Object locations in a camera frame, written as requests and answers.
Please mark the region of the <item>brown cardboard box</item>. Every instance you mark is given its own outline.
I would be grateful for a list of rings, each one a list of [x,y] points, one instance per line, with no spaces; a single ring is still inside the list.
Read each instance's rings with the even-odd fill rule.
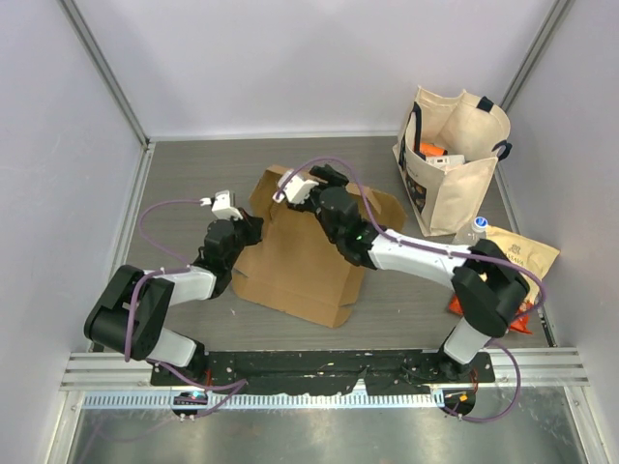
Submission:
[[[251,194],[253,214],[264,219],[262,241],[242,251],[232,289],[243,300],[336,328],[349,318],[366,269],[339,254],[314,214],[273,200],[287,171],[268,167]]]

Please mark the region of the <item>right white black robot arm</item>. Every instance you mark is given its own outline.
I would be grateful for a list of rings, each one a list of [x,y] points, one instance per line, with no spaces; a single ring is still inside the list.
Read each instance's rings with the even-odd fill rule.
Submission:
[[[325,164],[309,177],[287,171],[274,198],[290,209],[312,213],[328,241],[350,264],[397,271],[453,289],[462,316],[436,355],[432,380],[456,382],[468,375],[479,351],[501,338],[530,291],[523,271],[497,244],[441,245],[414,239],[379,224],[368,199],[355,199],[348,179]]]

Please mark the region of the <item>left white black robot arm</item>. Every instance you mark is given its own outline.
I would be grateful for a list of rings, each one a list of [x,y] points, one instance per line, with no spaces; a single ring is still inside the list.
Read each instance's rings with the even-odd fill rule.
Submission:
[[[263,223],[246,211],[239,218],[211,222],[197,257],[181,270],[121,266],[87,316],[84,335],[128,360],[165,366],[184,385],[203,382],[208,370],[204,344],[166,329],[167,312],[219,297],[242,251],[262,241]]]

